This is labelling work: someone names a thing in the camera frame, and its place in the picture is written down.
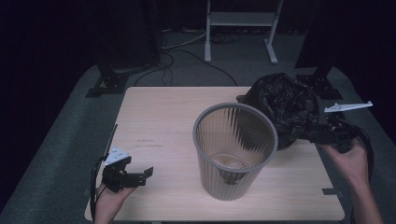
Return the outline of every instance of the dark floor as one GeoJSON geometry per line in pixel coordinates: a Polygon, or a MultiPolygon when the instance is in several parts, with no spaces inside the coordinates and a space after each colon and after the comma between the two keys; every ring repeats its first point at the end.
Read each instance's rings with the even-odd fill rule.
{"type": "MultiPolygon", "coordinates": [[[[166,44],[173,46],[190,38],[191,35],[169,33],[166,34],[166,44]]],[[[169,64],[171,55],[174,62],[169,69],[150,74],[148,72],[156,67],[137,74],[130,72],[132,75],[129,76],[127,87],[233,86],[229,76],[239,86],[251,86],[259,77],[276,72],[285,72],[294,77],[315,71],[312,68],[294,69],[304,42],[303,35],[276,35],[274,49],[279,65],[270,64],[261,35],[234,35],[232,38],[237,41],[212,46],[210,65],[217,68],[199,60],[204,56],[204,44],[198,41],[168,51],[168,55],[163,54],[158,66],[163,67],[162,63],[169,64]]],[[[122,102],[122,94],[85,97],[99,77],[96,66],[82,76],[8,201],[0,216],[0,223],[89,223],[84,218],[88,202],[84,192],[90,185],[91,168],[106,148],[122,102]]],[[[344,100],[319,100],[320,108],[334,103],[361,103],[353,83],[342,72],[334,68],[329,74],[329,80],[341,92],[344,100]]],[[[346,112],[346,117],[371,136],[375,149],[372,187],[386,223],[392,223],[396,219],[396,146],[375,120],[370,109],[346,112]]],[[[340,201],[346,210],[343,223],[349,223],[351,202],[347,186],[326,155],[322,152],[320,155],[334,187],[341,192],[340,201]]]]}

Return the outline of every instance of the crumpled plastic bag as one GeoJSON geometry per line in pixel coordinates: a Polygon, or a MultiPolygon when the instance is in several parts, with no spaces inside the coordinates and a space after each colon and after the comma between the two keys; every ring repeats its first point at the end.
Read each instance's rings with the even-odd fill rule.
{"type": "Polygon", "coordinates": [[[278,149],[289,147],[297,140],[293,130],[302,130],[308,123],[319,120],[318,101],[311,88],[285,73],[259,78],[237,100],[260,110],[274,123],[278,149]]]}

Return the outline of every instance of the black cable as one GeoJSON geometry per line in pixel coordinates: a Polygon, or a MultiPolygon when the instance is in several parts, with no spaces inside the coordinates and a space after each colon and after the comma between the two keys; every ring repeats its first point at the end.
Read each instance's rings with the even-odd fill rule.
{"type": "Polygon", "coordinates": [[[170,56],[170,58],[172,59],[172,61],[171,61],[169,64],[162,63],[162,64],[165,65],[165,67],[159,67],[158,69],[155,69],[155,70],[153,70],[153,71],[150,71],[150,72],[147,72],[147,73],[143,74],[141,77],[139,77],[139,78],[134,82],[134,87],[136,87],[137,82],[138,82],[140,79],[142,79],[143,77],[146,77],[147,75],[152,74],[152,73],[155,73],[155,72],[158,72],[158,71],[162,71],[163,69],[169,68],[169,66],[171,66],[171,65],[173,64],[173,62],[174,62],[175,60],[174,60],[174,58],[172,57],[172,55],[169,55],[169,54],[166,54],[166,53],[163,53],[163,54],[165,54],[165,55],[167,55],[167,56],[170,56]]]}
{"type": "Polygon", "coordinates": [[[96,162],[96,164],[93,166],[93,168],[91,170],[90,208],[91,208],[91,216],[92,216],[93,222],[95,220],[95,212],[96,212],[96,178],[98,176],[99,167],[100,167],[102,161],[105,161],[108,157],[108,151],[110,150],[111,142],[113,141],[114,133],[116,133],[118,126],[119,126],[118,124],[114,125],[113,130],[111,131],[110,138],[108,139],[108,142],[107,142],[105,155],[102,156],[101,158],[99,158],[99,160],[96,162]]]}
{"type": "Polygon", "coordinates": [[[214,65],[212,65],[212,64],[206,63],[204,60],[202,60],[201,58],[199,58],[198,56],[196,56],[195,54],[193,54],[193,53],[191,53],[191,52],[189,52],[189,51],[186,51],[186,50],[183,50],[183,49],[177,49],[177,50],[169,50],[169,51],[167,51],[167,52],[184,52],[184,53],[188,53],[188,54],[194,56],[196,59],[198,59],[201,63],[204,63],[204,64],[206,64],[207,66],[210,66],[210,67],[213,67],[213,68],[215,68],[215,69],[220,70],[221,72],[223,72],[224,74],[226,74],[226,75],[233,81],[233,84],[234,84],[235,86],[238,86],[238,84],[236,83],[236,81],[235,81],[235,79],[233,78],[233,76],[231,76],[228,72],[226,72],[226,71],[222,70],[221,68],[216,67],[216,66],[214,66],[214,65]]]}
{"type": "Polygon", "coordinates": [[[169,64],[165,64],[166,66],[165,66],[165,68],[167,68],[168,70],[169,70],[169,72],[171,73],[171,83],[170,83],[170,85],[171,85],[171,87],[173,86],[173,78],[174,78],[174,76],[173,76],[173,72],[172,72],[172,69],[170,68],[170,66],[174,63],[174,61],[175,61],[175,58],[172,56],[172,55],[170,55],[170,54],[168,54],[168,53],[162,53],[163,55],[166,55],[166,56],[168,56],[170,59],[171,59],[171,62],[169,63],[169,64]]]}
{"type": "Polygon", "coordinates": [[[98,194],[98,196],[96,197],[96,201],[99,200],[100,196],[102,195],[102,193],[105,191],[105,189],[107,189],[107,186],[105,186],[102,191],[100,191],[100,193],[98,194]]]}
{"type": "Polygon", "coordinates": [[[107,158],[107,156],[101,157],[96,164],[93,166],[91,171],[91,199],[90,199],[90,208],[91,208],[91,216],[92,221],[95,219],[96,212],[96,177],[98,176],[99,166],[107,158]]]}

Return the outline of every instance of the cable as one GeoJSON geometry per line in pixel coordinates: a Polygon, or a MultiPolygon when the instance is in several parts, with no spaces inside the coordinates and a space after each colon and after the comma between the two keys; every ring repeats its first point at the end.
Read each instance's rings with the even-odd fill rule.
{"type": "Polygon", "coordinates": [[[196,36],[195,38],[193,38],[193,39],[191,39],[191,40],[188,40],[188,41],[186,41],[186,42],[183,42],[183,43],[181,43],[181,44],[177,44],[177,45],[170,46],[170,47],[161,47],[161,49],[175,49],[175,48],[178,48],[178,47],[181,47],[181,46],[184,46],[184,45],[188,45],[188,44],[190,44],[190,43],[193,43],[193,42],[195,42],[195,41],[201,39],[201,38],[204,37],[204,36],[206,36],[206,32],[204,32],[204,33],[201,34],[201,35],[196,36]]]}
{"type": "Polygon", "coordinates": [[[91,171],[91,199],[90,199],[90,208],[91,208],[91,216],[92,221],[95,221],[95,212],[96,212],[96,177],[98,176],[99,166],[107,158],[107,156],[101,157],[96,164],[93,166],[91,171]]]}
{"type": "Polygon", "coordinates": [[[201,61],[202,63],[206,64],[207,66],[213,67],[213,68],[218,69],[219,71],[223,72],[224,74],[226,74],[226,75],[233,81],[233,84],[234,84],[235,86],[238,86],[238,83],[235,81],[235,79],[233,78],[233,76],[231,76],[228,72],[226,72],[226,71],[222,70],[221,68],[216,67],[216,66],[214,66],[214,65],[212,65],[212,64],[206,63],[204,60],[200,59],[198,56],[196,56],[195,54],[193,54],[193,53],[191,53],[191,52],[189,52],[189,51],[186,51],[186,50],[183,50],[183,49],[178,49],[178,50],[170,50],[170,51],[168,51],[168,52],[184,52],[184,53],[188,53],[188,54],[194,56],[196,59],[198,59],[198,60],[201,61]]]}
{"type": "Polygon", "coordinates": [[[99,158],[99,160],[96,162],[96,164],[93,166],[91,170],[91,197],[90,197],[90,208],[91,208],[91,216],[92,216],[92,221],[95,221],[95,212],[96,212],[96,178],[99,173],[99,167],[102,163],[102,161],[105,161],[108,157],[108,151],[110,150],[111,142],[113,141],[114,133],[116,133],[117,127],[119,125],[116,124],[113,127],[113,130],[111,131],[110,138],[108,139],[107,142],[107,147],[106,147],[106,152],[105,155],[99,158]]]}
{"type": "Polygon", "coordinates": [[[171,66],[171,65],[173,64],[174,58],[173,58],[171,55],[169,55],[169,54],[166,54],[166,53],[163,53],[163,54],[165,54],[165,55],[167,55],[167,56],[170,56],[171,59],[172,59],[172,62],[170,62],[169,64],[162,63],[162,64],[165,65],[165,67],[160,67],[159,69],[155,69],[155,70],[153,70],[153,71],[150,71],[150,72],[147,72],[147,73],[143,74],[141,77],[139,77],[139,78],[134,82],[134,87],[136,87],[137,82],[138,82],[140,79],[142,79],[143,77],[146,77],[147,75],[152,74],[152,73],[155,73],[155,72],[158,72],[158,71],[162,71],[163,69],[169,68],[169,66],[171,66]]]}

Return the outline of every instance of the black stand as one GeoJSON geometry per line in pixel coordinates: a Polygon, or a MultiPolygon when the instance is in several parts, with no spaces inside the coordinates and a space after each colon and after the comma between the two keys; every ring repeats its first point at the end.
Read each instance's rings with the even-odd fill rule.
{"type": "Polygon", "coordinates": [[[111,64],[106,61],[97,63],[101,76],[98,78],[95,87],[88,90],[86,98],[100,97],[102,94],[123,94],[128,76],[121,76],[115,73],[111,64]]]}
{"type": "Polygon", "coordinates": [[[312,88],[316,96],[322,100],[342,100],[341,93],[332,87],[327,75],[331,66],[319,66],[314,75],[297,75],[297,80],[312,88]]]}

